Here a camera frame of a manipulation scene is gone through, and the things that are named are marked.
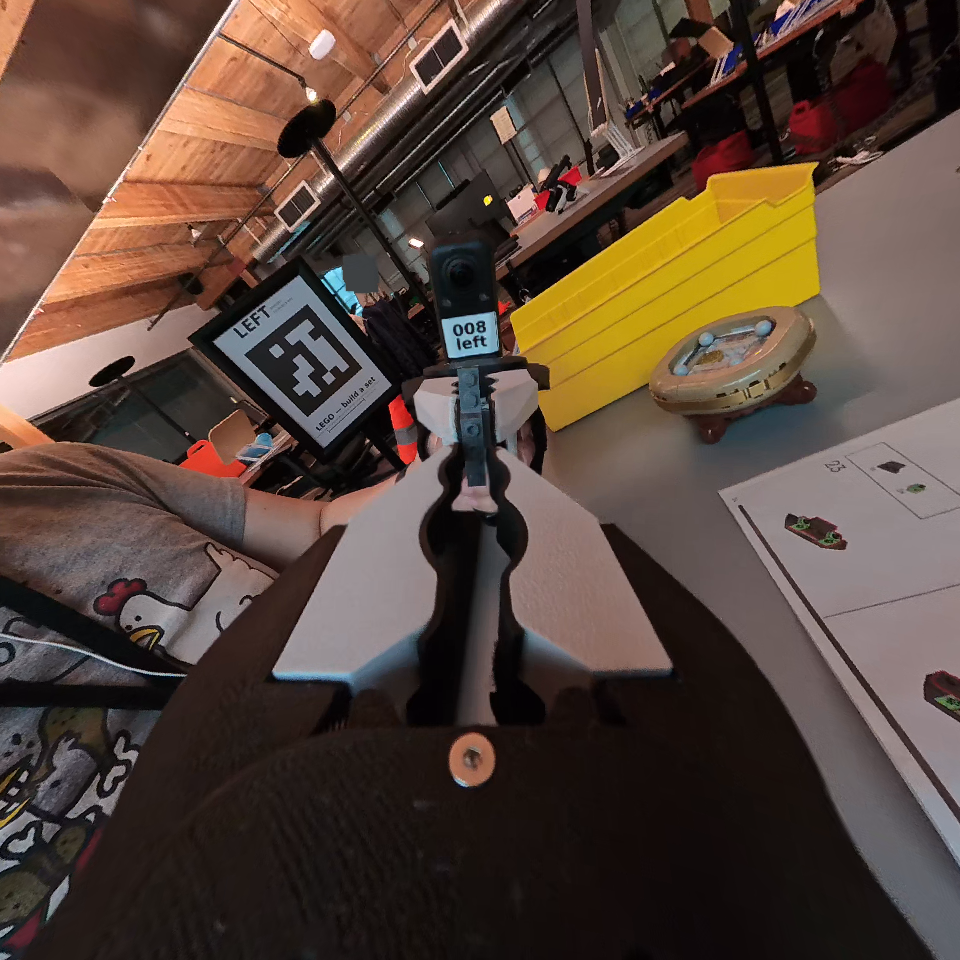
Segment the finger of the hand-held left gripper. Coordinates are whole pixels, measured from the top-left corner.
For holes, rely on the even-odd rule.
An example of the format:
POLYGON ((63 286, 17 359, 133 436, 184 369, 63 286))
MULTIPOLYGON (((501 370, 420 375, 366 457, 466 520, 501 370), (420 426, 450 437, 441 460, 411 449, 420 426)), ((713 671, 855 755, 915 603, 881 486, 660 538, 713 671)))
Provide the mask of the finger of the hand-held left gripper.
POLYGON ((425 377, 413 393, 414 419, 424 449, 460 444, 459 381, 457 377, 425 377))
POLYGON ((539 409, 539 386, 530 373, 494 373, 489 378, 490 444, 516 438, 539 409))

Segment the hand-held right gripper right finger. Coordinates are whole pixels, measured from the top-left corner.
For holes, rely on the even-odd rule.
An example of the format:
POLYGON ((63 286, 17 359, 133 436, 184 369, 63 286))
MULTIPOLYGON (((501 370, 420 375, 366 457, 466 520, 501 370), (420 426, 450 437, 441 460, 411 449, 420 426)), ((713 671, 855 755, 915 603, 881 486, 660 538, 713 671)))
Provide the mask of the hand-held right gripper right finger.
POLYGON ((673 661, 597 517, 507 451, 490 466, 507 560, 492 713, 546 715, 565 690, 671 676, 673 661))

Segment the long studded toy brick plate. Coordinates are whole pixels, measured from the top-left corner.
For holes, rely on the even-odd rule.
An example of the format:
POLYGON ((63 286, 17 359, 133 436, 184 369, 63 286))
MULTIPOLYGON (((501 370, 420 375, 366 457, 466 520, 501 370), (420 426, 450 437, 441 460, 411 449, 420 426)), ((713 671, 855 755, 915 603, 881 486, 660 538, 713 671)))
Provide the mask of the long studded toy brick plate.
POLYGON ((491 385, 478 366, 459 367, 457 378, 457 426, 464 479, 469 489, 478 491, 489 486, 488 451, 496 439, 491 385))

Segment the person's left forearm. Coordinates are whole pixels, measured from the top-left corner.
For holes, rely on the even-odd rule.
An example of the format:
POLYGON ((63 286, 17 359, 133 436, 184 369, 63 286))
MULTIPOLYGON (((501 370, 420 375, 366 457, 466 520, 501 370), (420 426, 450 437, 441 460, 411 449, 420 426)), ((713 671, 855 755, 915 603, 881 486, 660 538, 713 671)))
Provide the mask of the person's left forearm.
POLYGON ((337 526, 347 526, 379 498, 401 483, 400 473, 332 501, 282 497, 265 491, 246 493, 245 529, 240 552, 281 573, 337 526))

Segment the grey desk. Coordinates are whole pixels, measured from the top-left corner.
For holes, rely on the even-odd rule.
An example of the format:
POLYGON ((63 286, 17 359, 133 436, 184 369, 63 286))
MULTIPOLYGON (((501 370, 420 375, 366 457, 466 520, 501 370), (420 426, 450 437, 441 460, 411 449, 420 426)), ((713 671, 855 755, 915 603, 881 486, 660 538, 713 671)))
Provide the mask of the grey desk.
POLYGON ((954 921, 958 865, 742 533, 721 491, 958 399, 958 113, 816 199, 818 398, 709 447, 647 390, 550 439, 547 478, 616 524, 730 628, 771 681, 855 846, 903 912, 954 921))

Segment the black monitor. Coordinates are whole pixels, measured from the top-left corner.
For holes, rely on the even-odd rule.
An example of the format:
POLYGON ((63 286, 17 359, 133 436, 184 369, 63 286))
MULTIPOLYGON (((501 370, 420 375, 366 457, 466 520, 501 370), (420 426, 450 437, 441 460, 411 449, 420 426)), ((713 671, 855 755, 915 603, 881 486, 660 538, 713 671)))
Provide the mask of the black monitor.
POLYGON ((513 239, 516 221, 490 174, 482 171, 460 184, 426 225, 436 239, 474 232, 498 246, 513 239))

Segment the black and white tool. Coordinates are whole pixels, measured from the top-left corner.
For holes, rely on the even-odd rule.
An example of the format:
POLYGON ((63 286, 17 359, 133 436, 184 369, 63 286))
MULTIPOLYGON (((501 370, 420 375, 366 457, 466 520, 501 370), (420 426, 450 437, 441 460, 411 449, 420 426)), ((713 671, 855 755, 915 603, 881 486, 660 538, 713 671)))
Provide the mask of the black and white tool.
POLYGON ((560 212, 576 199, 578 186, 582 183, 580 168, 574 165, 568 154, 550 169, 538 175, 534 200, 538 210, 560 212))

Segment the grey background table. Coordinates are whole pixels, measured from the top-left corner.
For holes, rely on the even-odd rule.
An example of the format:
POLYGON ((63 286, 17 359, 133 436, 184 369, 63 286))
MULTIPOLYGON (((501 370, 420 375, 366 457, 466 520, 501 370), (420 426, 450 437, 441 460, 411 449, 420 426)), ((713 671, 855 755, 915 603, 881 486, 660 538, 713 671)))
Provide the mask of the grey background table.
POLYGON ((571 203, 554 211, 539 211, 530 222, 514 231, 518 246, 510 256, 497 264, 497 276, 500 278, 509 269, 518 269, 522 263, 572 234, 578 225, 618 203, 619 198, 633 191, 641 179, 689 145, 690 136, 680 131, 638 150, 612 168, 611 172, 583 180, 571 203))

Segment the yellow plastic bin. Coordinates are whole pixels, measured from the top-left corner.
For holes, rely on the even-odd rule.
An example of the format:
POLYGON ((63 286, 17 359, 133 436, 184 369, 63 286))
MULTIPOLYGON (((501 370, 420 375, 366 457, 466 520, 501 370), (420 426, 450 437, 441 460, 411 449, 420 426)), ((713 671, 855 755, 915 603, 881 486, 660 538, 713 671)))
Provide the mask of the yellow plastic bin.
POLYGON ((517 308, 520 352, 550 374, 546 426, 558 433, 642 389, 710 322, 818 296, 817 167, 715 174, 517 308))

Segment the beige document stand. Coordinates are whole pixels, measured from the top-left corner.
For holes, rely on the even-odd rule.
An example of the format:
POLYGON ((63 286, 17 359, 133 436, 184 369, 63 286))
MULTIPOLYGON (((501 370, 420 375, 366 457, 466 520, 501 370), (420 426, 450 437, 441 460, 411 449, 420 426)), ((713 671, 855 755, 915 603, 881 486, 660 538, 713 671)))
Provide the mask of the beige document stand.
POLYGON ((269 432, 255 429, 249 417, 238 410, 214 426, 209 441, 221 462, 250 465, 274 451, 274 438, 269 432))

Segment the orange bag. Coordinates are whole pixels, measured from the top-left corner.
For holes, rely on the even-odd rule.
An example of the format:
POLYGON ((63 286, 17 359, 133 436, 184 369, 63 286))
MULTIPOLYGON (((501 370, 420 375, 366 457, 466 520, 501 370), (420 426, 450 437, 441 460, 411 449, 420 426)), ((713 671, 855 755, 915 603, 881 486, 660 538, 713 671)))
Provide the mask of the orange bag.
POLYGON ((239 478, 247 470, 246 464, 237 459, 224 462, 209 439, 194 443, 179 466, 192 473, 216 478, 239 478))

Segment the tall black panel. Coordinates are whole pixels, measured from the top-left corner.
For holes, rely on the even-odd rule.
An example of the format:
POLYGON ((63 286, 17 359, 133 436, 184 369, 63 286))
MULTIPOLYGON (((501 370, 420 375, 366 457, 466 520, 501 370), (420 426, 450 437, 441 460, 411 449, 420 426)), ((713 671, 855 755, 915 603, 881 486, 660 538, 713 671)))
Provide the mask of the tall black panel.
POLYGON ((606 140, 608 146, 618 153, 619 162, 627 162, 639 150, 617 126, 609 109, 597 30, 594 27, 593 2, 577 1, 576 11, 590 136, 606 140))

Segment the red bag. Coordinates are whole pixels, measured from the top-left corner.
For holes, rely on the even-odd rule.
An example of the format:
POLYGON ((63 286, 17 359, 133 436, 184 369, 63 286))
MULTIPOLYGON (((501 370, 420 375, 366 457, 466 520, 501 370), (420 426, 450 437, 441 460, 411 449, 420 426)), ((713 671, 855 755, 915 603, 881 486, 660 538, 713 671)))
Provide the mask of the red bag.
POLYGON ((738 130, 717 143, 703 147, 691 168, 697 192, 704 192, 713 176, 752 168, 756 154, 747 129, 738 130))
POLYGON ((823 99, 794 104, 788 120, 788 139, 798 156, 822 153, 839 140, 838 121, 823 99))

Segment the open building instruction booklet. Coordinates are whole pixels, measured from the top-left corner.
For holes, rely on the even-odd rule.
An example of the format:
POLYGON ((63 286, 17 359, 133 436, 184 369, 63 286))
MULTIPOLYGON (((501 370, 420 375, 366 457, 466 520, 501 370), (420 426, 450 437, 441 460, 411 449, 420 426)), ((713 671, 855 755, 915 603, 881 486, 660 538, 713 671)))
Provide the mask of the open building instruction booklet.
POLYGON ((719 495, 957 860, 958 400, 719 495))

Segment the black pole with round base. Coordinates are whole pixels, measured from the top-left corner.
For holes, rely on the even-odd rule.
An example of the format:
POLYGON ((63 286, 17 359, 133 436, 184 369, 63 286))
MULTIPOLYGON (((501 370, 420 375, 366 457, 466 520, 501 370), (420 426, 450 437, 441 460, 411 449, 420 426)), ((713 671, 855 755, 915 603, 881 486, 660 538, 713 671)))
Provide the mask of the black pole with round base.
POLYGON ((774 114, 764 79, 764 72, 760 62, 758 45, 754 39, 754 31, 749 20, 747 2, 731 1, 730 16, 733 26, 737 30, 738 39, 742 46, 746 66, 746 76, 750 82, 754 99, 759 110, 763 138, 769 148, 771 160, 774 166, 782 166, 786 162, 784 149, 780 139, 781 136, 775 124, 774 114))

